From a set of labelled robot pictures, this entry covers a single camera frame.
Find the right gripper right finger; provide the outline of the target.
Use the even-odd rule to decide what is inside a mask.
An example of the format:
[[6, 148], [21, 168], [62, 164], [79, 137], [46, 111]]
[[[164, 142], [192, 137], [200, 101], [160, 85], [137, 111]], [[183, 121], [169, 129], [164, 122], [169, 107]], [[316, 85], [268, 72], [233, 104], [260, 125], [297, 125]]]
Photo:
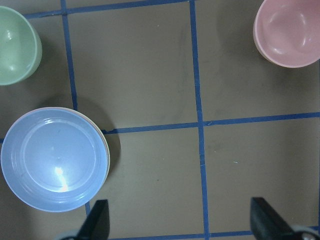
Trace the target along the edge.
[[299, 240], [287, 222], [263, 197], [250, 200], [250, 229], [256, 240]]

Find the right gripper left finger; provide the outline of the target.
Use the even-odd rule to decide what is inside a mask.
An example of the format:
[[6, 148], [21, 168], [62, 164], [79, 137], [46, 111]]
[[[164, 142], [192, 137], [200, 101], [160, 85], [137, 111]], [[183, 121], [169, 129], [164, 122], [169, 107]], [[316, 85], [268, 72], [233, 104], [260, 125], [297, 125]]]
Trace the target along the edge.
[[107, 199], [97, 200], [76, 235], [77, 240], [107, 240], [110, 234], [110, 213]]

